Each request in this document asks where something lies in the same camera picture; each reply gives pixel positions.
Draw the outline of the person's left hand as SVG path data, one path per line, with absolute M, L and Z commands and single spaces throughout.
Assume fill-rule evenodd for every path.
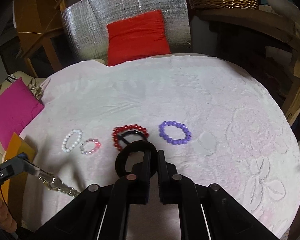
M 9 233 L 14 233 L 17 229 L 17 223 L 12 218 L 6 204 L 0 198 L 0 227 Z

